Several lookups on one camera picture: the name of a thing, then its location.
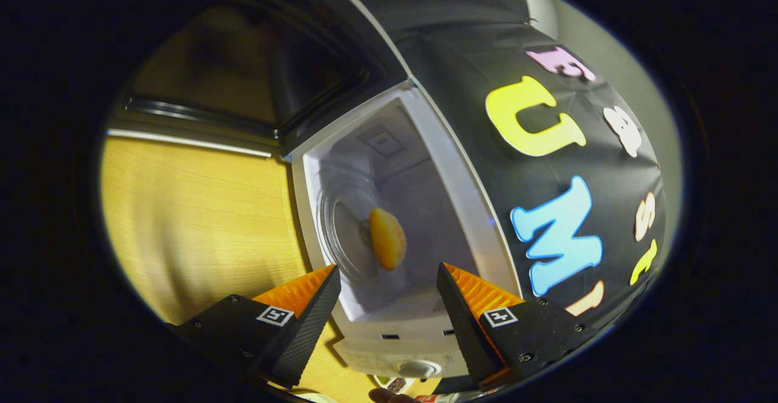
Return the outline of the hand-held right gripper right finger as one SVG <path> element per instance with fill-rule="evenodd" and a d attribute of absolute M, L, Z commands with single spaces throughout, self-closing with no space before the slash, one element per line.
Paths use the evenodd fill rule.
<path fill-rule="evenodd" d="M 581 350 L 595 326 L 545 298 L 522 298 L 442 263 L 436 286 L 472 381 L 488 391 L 522 385 Z"/>

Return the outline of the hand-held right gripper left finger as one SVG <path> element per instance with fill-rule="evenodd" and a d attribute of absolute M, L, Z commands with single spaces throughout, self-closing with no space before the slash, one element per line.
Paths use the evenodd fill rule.
<path fill-rule="evenodd" d="M 226 370 L 290 389 L 338 301 L 340 272 L 332 264 L 255 298 L 228 295 L 173 332 Z"/>

